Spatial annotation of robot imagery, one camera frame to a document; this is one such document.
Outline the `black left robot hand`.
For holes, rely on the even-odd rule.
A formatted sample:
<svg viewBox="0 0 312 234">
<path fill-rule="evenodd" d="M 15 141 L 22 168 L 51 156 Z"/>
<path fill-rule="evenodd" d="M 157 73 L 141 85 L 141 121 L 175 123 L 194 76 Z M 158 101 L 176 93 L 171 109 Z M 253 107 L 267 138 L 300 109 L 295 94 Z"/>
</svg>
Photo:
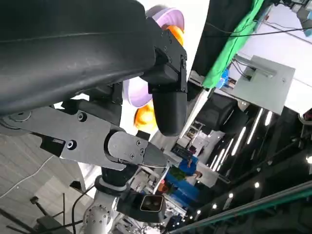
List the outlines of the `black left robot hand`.
<svg viewBox="0 0 312 234">
<path fill-rule="evenodd" d="M 162 151 L 126 133 L 110 110 L 75 95 L 148 82 L 156 123 L 181 133 L 187 53 L 136 0 L 3 0 L 0 3 L 0 132 L 55 139 L 63 159 L 121 171 L 165 167 Z"/>
</svg>

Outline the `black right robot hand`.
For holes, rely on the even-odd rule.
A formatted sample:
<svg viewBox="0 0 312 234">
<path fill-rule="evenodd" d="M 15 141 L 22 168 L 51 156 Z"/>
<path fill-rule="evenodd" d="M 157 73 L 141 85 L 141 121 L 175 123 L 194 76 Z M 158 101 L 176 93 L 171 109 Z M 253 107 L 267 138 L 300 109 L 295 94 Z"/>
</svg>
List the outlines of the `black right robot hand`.
<svg viewBox="0 0 312 234">
<path fill-rule="evenodd" d="M 136 174 L 139 166 L 128 164 L 122 171 L 101 168 L 102 180 L 116 187 L 123 187 Z"/>
</svg>

